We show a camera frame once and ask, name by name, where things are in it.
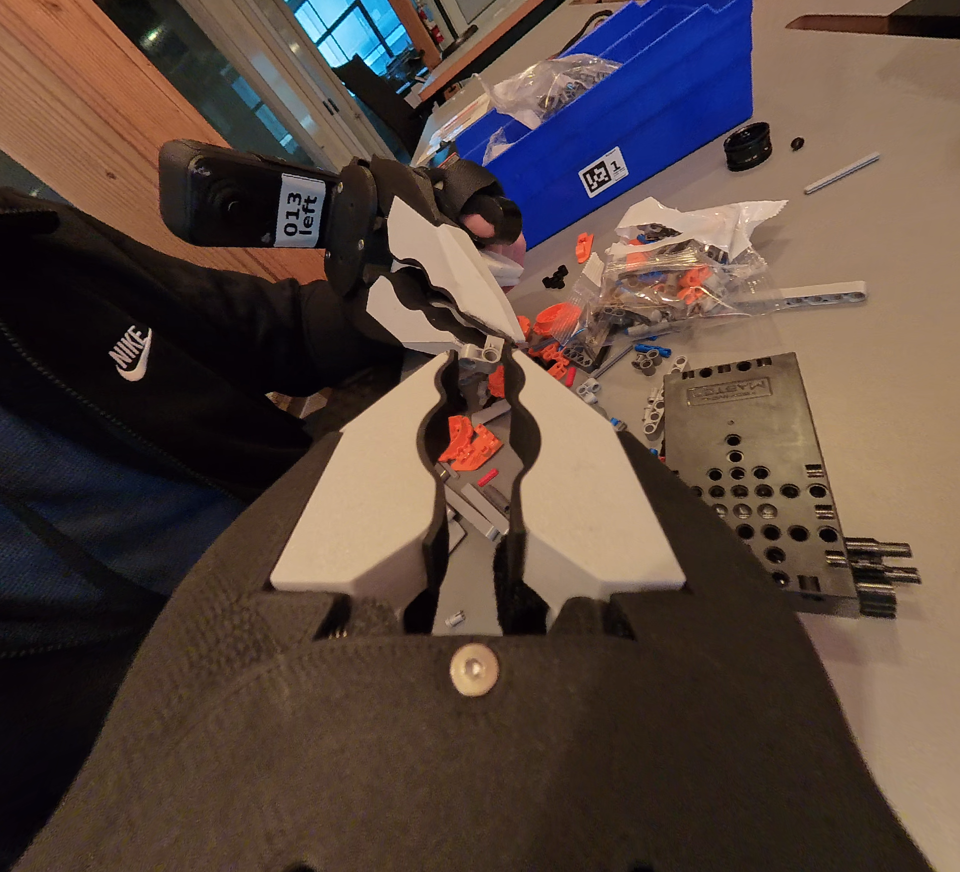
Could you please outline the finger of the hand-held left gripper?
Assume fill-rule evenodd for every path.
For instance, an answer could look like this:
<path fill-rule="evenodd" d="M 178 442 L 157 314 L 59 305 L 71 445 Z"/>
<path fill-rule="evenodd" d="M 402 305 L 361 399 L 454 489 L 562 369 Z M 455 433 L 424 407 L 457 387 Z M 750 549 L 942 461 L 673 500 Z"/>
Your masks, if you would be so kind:
<path fill-rule="evenodd" d="M 434 225 L 395 199 L 387 216 L 387 234 L 392 257 L 402 265 L 419 267 L 430 286 L 445 294 L 460 314 L 490 334 L 523 340 L 512 306 L 466 231 L 447 223 Z"/>
<path fill-rule="evenodd" d="M 380 276 L 366 294 L 366 313 L 407 350 L 436 355 L 460 352 L 458 325 L 450 311 L 428 303 L 416 284 L 402 277 L 395 284 Z"/>

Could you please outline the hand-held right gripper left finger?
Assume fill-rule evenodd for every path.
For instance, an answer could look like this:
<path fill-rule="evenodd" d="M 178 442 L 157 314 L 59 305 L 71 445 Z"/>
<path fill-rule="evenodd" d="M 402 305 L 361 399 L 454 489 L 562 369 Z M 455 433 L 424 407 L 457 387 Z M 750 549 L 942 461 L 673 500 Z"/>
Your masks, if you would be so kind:
<path fill-rule="evenodd" d="M 342 428 L 270 575 L 275 589 L 438 594 L 447 505 L 426 431 L 456 370 L 454 353 L 438 354 Z"/>

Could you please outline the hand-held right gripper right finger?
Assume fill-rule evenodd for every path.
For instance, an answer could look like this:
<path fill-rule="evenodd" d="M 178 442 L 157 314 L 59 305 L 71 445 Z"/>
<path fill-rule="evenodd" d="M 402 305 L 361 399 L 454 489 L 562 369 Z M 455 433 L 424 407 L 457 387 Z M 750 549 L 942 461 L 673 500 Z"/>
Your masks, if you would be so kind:
<path fill-rule="evenodd" d="M 512 346 L 502 361 L 520 463 L 501 545 L 505 592 L 681 589 L 684 571 L 611 423 Z"/>

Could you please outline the grey angled connector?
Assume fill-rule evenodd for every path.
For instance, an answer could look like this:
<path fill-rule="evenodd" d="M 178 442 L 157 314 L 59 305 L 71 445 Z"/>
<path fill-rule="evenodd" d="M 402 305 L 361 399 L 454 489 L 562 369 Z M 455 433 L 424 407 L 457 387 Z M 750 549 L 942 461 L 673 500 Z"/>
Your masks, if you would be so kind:
<path fill-rule="evenodd" d="M 463 342 L 459 346 L 458 363 L 466 372 L 492 374 L 501 364 L 505 339 L 487 336 L 482 345 Z"/>

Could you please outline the black perforated plastic block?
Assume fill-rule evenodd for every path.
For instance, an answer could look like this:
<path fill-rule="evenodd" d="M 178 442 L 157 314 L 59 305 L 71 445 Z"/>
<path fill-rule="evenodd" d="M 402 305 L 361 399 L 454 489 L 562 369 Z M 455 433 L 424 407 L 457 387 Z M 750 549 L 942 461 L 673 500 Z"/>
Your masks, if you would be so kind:
<path fill-rule="evenodd" d="M 725 522 L 794 609 L 894 620 L 921 583 L 906 543 L 849 537 L 796 354 L 684 367 L 665 380 L 666 464 Z"/>

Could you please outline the clear bag of orange parts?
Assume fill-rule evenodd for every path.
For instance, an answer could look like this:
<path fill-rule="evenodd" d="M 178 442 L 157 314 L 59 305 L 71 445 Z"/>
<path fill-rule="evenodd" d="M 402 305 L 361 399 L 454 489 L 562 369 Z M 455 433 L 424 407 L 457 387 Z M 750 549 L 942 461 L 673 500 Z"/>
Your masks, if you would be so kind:
<path fill-rule="evenodd" d="M 784 297 L 752 244 L 786 207 L 745 201 L 681 211 L 647 197 L 631 206 L 606 250 L 579 326 L 595 349 L 614 332 L 637 338 L 690 331 L 706 320 L 771 314 Z"/>

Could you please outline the blue plastic bin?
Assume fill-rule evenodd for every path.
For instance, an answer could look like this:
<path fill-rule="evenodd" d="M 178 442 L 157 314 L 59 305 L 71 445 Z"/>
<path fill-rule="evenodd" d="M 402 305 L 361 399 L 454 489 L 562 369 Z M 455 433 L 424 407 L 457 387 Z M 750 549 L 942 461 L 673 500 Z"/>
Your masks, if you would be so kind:
<path fill-rule="evenodd" d="M 506 130 L 488 168 L 520 208 L 529 246 L 722 136 L 753 114 L 753 0 L 627 2 L 562 52 L 618 68 L 545 124 L 491 109 L 455 139 L 480 162 Z"/>

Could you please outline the person's left hand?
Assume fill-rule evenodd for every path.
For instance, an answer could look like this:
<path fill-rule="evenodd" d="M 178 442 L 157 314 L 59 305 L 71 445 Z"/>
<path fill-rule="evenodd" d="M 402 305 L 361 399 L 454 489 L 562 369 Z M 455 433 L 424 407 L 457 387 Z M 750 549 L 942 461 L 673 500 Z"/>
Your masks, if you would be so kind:
<path fill-rule="evenodd" d="M 482 214 L 463 212 L 460 219 L 463 227 L 479 242 L 477 248 L 494 280 L 504 291 L 508 291 L 517 286 L 522 278 L 526 242 L 519 207 L 510 199 L 504 199 L 498 208 L 502 218 L 518 230 L 513 242 L 495 242 L 498 231 Z"/>

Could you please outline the orange wedge panel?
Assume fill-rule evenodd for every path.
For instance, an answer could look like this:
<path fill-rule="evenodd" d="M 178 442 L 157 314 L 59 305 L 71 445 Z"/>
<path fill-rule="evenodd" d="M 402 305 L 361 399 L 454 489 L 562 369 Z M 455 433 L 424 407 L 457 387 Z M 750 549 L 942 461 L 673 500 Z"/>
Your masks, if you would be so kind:
<path fill-rule="evenodd" d="M 449 445 L 438 461 L 457 472 L 477 471 L 499 452 L 503 442 L 486 426 L 474 426 L 465 415 L 453 415 L 448 420 Z"/>

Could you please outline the black office chair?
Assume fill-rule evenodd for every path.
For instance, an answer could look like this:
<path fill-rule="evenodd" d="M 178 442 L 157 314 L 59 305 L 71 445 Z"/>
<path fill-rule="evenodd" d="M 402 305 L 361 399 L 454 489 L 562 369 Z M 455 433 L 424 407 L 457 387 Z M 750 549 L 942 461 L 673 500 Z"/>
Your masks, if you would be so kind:
<path fill-rule="evenodd" d="M 331 71 L 397 135 L 409 154 L 415 153 L 432 111 L 431 100 L 416 107 L 410 105 L 357 55 Z"/>

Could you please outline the crinkled clear plastic bag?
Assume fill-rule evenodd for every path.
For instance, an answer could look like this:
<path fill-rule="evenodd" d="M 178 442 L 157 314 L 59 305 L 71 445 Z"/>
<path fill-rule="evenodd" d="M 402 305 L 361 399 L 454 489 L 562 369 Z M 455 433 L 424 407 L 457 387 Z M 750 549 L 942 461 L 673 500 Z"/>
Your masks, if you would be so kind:
<path fill-rule="evenodd" d="M 498 113 L 534 130 L 621 68 L 621 63 L 589 53 L 546 59 L 487 89 Z"/>

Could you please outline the light grey holed beam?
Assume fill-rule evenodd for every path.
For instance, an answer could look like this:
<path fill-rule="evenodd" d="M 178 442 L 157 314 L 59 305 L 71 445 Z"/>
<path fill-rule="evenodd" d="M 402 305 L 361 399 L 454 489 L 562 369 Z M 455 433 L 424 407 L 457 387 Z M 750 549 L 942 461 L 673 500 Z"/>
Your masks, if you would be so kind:
<path fill-rule="evenodd" d="M 838 282 L 780 289 L 750 284 L 739 290 L 736 302 L 748 314 L 768 314 L 787 310 L 863 304 L 869 297 L 864 281 Z"/>

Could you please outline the black wheel hub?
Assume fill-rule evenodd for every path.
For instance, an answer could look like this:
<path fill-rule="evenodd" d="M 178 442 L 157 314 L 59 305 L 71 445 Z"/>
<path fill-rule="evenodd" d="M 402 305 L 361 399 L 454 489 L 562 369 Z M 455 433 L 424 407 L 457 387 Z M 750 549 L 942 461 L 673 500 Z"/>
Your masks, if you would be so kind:
<path fill-rule="evenodd" d="M 746 171 L 761 165 L 773 152 L 770 124 L 751 122 L 738 128 L 726 136 L 723 150 L 729 171 Z"/>

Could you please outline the light grey axle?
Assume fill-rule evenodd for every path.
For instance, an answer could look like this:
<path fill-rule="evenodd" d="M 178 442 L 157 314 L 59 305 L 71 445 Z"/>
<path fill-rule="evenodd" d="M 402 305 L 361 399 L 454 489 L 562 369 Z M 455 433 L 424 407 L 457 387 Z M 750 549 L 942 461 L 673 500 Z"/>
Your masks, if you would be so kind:
<path fill-rule="evenodd" d="M 818 193 L 823 189 L 856 174 L 858 171 L 869 168 L 871 165 L 877 163 L 881 158 L 882 155 L 878 151 L 863 156 L 839 170 L 834 170 L 833 172 L 810 182 L 803 187 L 802 192 L 804 195 Z"/>

